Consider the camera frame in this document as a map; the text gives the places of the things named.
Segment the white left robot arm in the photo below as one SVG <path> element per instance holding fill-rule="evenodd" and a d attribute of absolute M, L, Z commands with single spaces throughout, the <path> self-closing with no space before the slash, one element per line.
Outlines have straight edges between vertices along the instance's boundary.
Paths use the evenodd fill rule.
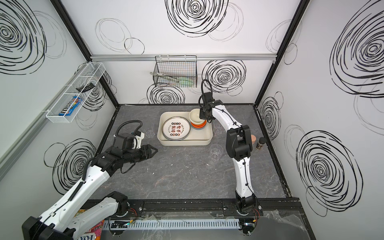
<path fill-rule="evenodd" d="M 93 193 L 125 164 L 134 166 L 151 159 L 158 149 L 142 145 L 144 134 L 117 135 L 105 152 L 86 162 L 79 181 L 39 217 L 29 217 L 22 225 L 25 240 L 77 240 L 102 220 L 132 211 L 126 195 L 114 191 L 80 215 L 78 210 Z"/>

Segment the orange bowl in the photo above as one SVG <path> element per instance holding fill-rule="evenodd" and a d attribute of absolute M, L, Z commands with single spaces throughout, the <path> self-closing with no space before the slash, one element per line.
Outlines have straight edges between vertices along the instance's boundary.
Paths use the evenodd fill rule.
<path fill-rule="evenodd" d="M 206 124 L 207 124 L 207 121 L 206 121 L 206 120 L 204 120 L 203 122 L 198 123 L 198 124 L 195 124 L 195 123 L 191 122 L 191 126 L 194 126 L 195 128 L 202 128 L 202 127 L 204 127 Z"/>

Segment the cream bowl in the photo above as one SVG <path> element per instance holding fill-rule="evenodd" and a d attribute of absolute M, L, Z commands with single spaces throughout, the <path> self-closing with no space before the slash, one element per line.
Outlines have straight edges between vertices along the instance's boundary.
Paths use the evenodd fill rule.
<path fill-rule="evenodd" d="M 198 124 L 204 121 L 204 119 L 200 118 L 200 109 L 191 110 L 189 112 L 189 118 L 190 118 L 190 121 L 195 124 Z"/>

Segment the blue bowl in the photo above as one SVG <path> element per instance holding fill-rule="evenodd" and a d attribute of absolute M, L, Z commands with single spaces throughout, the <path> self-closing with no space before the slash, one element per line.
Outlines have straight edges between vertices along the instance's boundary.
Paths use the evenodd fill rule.
<path fill-rule="evenodd" d="M 202 131 L 202 130 L 205 130 L 206 129 L 206 126 L 202 127 L 202 128 L 195 128 L 194 126 L 192 126 L 192 129 L 193 130 L 196 130 L 196 131 Z"/>

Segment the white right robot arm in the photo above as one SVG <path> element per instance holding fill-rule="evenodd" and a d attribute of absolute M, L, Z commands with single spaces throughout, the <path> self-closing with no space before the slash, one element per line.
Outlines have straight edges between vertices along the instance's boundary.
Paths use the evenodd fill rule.
<path fill-rule="evenodd" d="M 258 200 L 251 183 L 250 158 L 253 144 L 250 127 L 238 122 L 228 112 L 222 101 L 213 98 L 211 92 L 200 96 L 199 106 L 202 120 L 217 120 L 227 131 L 226 151 L 235 166 L 237 211 L 241 215 L 247 215 L 258 207 Z"/>

